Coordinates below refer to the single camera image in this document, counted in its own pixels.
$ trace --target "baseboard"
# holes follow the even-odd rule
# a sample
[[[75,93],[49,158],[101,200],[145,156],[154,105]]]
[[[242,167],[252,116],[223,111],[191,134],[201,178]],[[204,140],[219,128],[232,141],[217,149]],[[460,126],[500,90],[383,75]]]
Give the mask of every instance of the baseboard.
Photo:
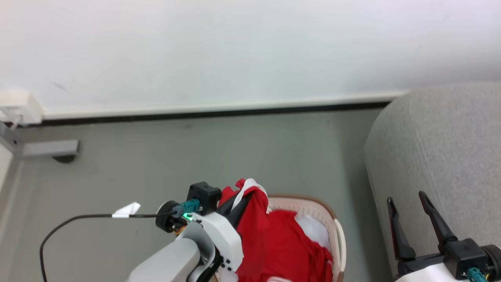
[[[349,109],[347,105],[352,105],[354,109],[374,107],[373,104],[388,103],[396,97],[405,94],[407,91],[386,91],[365,94],[344,94],[333,95],[328,98],[301,98],[295,100],[276,100],[255,103],[227,103],[227,104],[200,104],[190,106],[156,106],[156,107],[72,107],[72,108],[46,108],[44,109],[44,123],[50,124],[52,120],[74,120],[75,123],[87,123],[88,119],[94,122],[109,119],[113,121],[148,120],[152,116],[164,116],[162,119],[187,118],[187,117],[207,117],[207,116],[228,116],[228,115],[248,115],[266,114],[281,112],[301,112],[315,110],[336,110]]]

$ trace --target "wall outlet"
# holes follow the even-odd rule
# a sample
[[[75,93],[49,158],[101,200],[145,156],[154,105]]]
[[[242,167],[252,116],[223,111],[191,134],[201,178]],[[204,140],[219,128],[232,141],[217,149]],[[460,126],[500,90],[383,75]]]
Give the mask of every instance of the wall outlet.
[[[42,123],[43,109],[33,95],[27,91],[0,92],[0,111],[13,123]]]

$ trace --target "green led light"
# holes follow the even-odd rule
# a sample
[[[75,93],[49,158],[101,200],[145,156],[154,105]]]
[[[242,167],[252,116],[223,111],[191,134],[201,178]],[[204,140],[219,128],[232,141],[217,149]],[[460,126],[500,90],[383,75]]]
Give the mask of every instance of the green led light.
[[[193,218],[188,216],[188,213],[183,214],[183,217],[186,218],[189,221],[192,221]]]

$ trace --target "gray floor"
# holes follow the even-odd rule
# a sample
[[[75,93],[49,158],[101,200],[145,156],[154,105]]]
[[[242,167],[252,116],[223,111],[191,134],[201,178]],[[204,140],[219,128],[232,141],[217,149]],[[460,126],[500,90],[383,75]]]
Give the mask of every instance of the gray floor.
[[[348,243],[346,282],[391,281],[362,147],[379,110],[184,119],[20,129],[28,140],[79,138],[72,164],[20,164],[13,217],[29,203],[9,281],[41,281],[38,248],[69,217],[109,213],[137,201],[156,212],[182,201],[190,184],[233,185],[255,178],[269,192],[323,199]],[[122,282],[173,239],[150,219],[89,219],[46,245],[50,282]]]

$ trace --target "teal connector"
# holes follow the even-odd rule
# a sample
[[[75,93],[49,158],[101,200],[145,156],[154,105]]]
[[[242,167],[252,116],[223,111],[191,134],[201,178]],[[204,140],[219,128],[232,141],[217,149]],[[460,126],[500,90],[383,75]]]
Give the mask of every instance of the teal connector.
[[[181,204],[184,208],[184,213],[194,213],[200,207],[200,201],[197,199],[189,200]]]
[[[487,282],[485,276],[483,276],[480,270],[476,267],[468,269],[466,273],[466,278],[468,278],[468,280],[471,282]]]

